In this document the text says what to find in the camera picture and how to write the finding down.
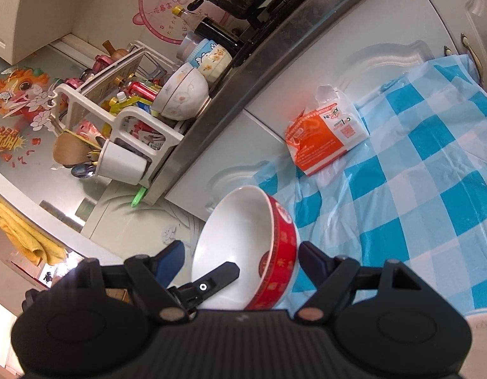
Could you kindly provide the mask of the red white bowl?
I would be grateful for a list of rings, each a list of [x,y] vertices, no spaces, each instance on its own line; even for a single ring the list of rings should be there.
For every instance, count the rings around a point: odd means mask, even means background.
[[[205,299],[209,310],[269,310],[291,290],[298,274],[299,233],[289,212],[256,186],[227,194],[208,218],[194,251],[197,281],[225,262],[236,281]]]

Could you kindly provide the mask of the pink floral bowl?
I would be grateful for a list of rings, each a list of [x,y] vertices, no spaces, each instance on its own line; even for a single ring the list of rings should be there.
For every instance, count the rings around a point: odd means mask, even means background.
[[[487,308],[474,310],[465,319],[471,328],[471,350],[460,374],[467,379],[487,378]]]

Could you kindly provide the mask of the white stacked bowls on counter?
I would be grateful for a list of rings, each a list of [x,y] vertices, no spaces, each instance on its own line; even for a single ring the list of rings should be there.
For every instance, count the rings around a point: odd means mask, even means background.
[[[151,109],[174,121],[195,118],[208,99],[205,77],[190,63],[183,64],[159,90]]]

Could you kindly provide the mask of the green clip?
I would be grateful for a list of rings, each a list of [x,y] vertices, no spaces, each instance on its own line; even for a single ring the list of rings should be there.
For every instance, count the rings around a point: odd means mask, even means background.
[[[138,207],[138,205],[139,205],[139,204],[141,204],[141,201],[143,200],[143,198],[144,198],[144,196],[145,196],[146,194],[147,194],[147,187],[141,187],[141,188],[140,188],[140,189],[137,191],[137,193],[136,193],[136,195],[135,195],[134,199],[132,199],[130,206],[131,206],[132,208]]]

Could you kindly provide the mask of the white utensil cup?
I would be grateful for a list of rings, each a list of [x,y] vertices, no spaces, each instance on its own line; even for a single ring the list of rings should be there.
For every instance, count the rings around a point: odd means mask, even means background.
[[[129,185],[137,185],[147,168],[147,160],[107,140],[99,153],[95,174]]]

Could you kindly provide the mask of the yellow hanging towel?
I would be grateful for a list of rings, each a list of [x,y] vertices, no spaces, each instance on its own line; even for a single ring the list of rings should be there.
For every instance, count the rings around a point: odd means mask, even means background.
[[[54,266],[67,260],[66,250],[62,245],[47,238],[2,202],[0,202],[0,228],[11,244],[34,265],[44,262]]]

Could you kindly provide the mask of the blue checkered tablecloth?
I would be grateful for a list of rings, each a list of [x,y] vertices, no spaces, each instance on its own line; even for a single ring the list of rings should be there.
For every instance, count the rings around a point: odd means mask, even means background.
[[[358,111],[370,135],[343,157],[308,176],[283,155],[252,183],[327,255],[396,259],[460,313],[487,308],[487,93],[471,58],[414,67]]]

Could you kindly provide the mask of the orange tissue pack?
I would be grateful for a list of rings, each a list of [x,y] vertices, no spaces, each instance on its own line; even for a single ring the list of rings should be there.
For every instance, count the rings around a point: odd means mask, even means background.
[[[285,131],[293,163],[313,175],[370,137],[355,105],[336,87],[319,86],[315,103]]]

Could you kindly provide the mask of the wooden spatula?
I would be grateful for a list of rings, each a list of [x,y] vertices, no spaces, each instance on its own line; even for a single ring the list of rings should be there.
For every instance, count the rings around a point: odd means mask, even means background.
[[[52,157],[56,163],[73,166],[87,162],[89,160],[87,155],[93,150],[95,150],[95,146],[87,140],[83,140],[75,134],[64,132],[58,136],[54,143]]]

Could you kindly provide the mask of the white condiment rack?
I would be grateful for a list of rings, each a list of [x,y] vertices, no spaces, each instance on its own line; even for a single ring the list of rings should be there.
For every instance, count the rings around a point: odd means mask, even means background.
[[[137,162],[136,167],[123,167],[123,169],[108,169],[101,158],[97,164],[96,173],[99,176],[121,181],[130,185],[140,185],[147,188],[142,201],[145,204],[155,204],[161,196],[161,192],[153,188],[153,181],[160,169],[168,159],[172,149],[183,140],[183,135],[178,123],[175,128],[162,122],[137,106],[128,106],[117,115],[105,111],[100,104],[117,92],[113,81],[118,76],[128,76],[132,73],[140,77],[156,77],[160,74],[172,73],[178,66],[140,41],[129,44],[130,53],[117,60],[100,71],[94,78],[84,82],[74,89],[67,84],[56,87],[52,99],[52,114],[59,114],[62,99],[67,99],[68,109],[64,120],[64,126],[68,129],[75,128],[79,122],[92,115],[111,128],[109,140],[120,146],[124,154],[132,162]],[[159,149],[146,144],[131,134],[129,119],[144,123],[154,132],[165,137],[165,142]]]

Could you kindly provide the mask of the small patterned cup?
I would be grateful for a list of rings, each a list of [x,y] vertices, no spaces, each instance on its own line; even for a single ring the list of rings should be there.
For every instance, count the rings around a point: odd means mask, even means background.
[[[186,62],[197,69],[212,86],[232,61],[229,51],[213,40],[203,39],[188,55]]]

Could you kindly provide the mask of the dragon window sticker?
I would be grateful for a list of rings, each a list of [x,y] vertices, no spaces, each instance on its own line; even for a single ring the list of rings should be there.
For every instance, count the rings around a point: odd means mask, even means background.
[[[26,135],[52,130],[51,95],[56,83],[42,69],[10,67],[0,77],[0,153],[26,144]]]

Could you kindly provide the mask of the dark soy sauce bottle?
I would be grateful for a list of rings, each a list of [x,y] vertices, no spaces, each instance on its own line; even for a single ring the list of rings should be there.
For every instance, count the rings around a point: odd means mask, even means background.
[[[175,6],[171,12],[179,17],[190,31],[222,45],[232,56],[236,55],[244,47],[244,43],[237,36],[226,31],[219,23],[208,16],[190,12],[181,6]]]

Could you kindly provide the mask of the pink round wall sticker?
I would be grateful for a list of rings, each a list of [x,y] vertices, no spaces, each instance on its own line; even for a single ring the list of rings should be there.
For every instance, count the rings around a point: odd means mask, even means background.
[[[180,45],[189,31],[179,17],[172,14],[176,6],[187,9],[194,0],[137,0],[138,12],[133,16],[134,25],[145,27],[156,39],[170,45]]]

